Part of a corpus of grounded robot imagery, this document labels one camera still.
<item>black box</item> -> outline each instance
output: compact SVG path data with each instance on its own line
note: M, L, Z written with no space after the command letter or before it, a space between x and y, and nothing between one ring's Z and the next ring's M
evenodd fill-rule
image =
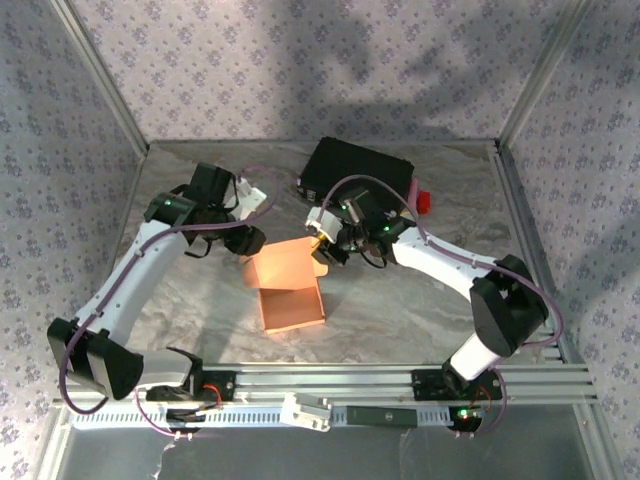
M403 198L407 198L413 165L407 160L324 137L298 178L298 192L303 198L320 203L340 179L355 174L370 175L382 180ZM367 180L345 183L332 196L329 205L337 205L342 195L357 186L366 187L385 211L402 210L401 202L391 192Z

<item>floral wallpaper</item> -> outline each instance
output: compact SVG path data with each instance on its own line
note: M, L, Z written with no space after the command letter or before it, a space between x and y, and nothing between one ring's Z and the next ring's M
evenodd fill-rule
M596 2L513 154L628 478L640 479L640 5Z
M45 332L99 285L137 159L49 2L0 2L0 478L57 396Z
M561 0L75 0L158 139L495 138Z

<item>red object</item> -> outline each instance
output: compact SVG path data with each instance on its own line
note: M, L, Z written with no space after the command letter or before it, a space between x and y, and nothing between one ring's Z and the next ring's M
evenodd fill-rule
M423 192L422 190L418 194L418 201L416 207L420 215L426 215L431 211L431 194L429 192Z

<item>gray marble surface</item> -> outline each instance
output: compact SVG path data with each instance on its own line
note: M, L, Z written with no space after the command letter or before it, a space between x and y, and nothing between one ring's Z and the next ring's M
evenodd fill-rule
M268 242L305 236L310 205L299 198L295 179L314 144L273 145L161 143L151 147L120 245L126 251L155 195L187 183L197 162L239 172L247 165L272 168L280 202L257 222ZM432 194L424 217L433 234L464 248L501 257L519 255L510 219L483 149L445 146L373 146L413 162L422 189ZM266 191L266 175L249 180ZM441 363L472 332L469 304L456 292L410 269L385 270L352 258L320 279L326 324L280 334L262 329L257 291L243 284L238 258L222 246L202 260L178 259L139 318L132 348L175 346L213 362ZM517 362L529 363L531 357Z

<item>white clamp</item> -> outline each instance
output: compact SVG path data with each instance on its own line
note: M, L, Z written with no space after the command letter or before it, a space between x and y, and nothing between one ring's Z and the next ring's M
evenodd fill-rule
M338 240L338 232L342 229L340 219L326 210L322 214L320 221L318 221L319 216L320 207L313 207L307 216L307 221L304 223L305 226L315 228L318 233L324 234L331 243L336 243Z
M244 220L251 213L258 210L267 199L267 195L260 189L252 187L244 178L236 180L236 192L238 193L238 206L231 214L238 220ZM235 196L227 200L226 208L232 208L236 204Z
M287 393L280 412L280 423L328 432L331 428L331 408L326 398L303 393Z

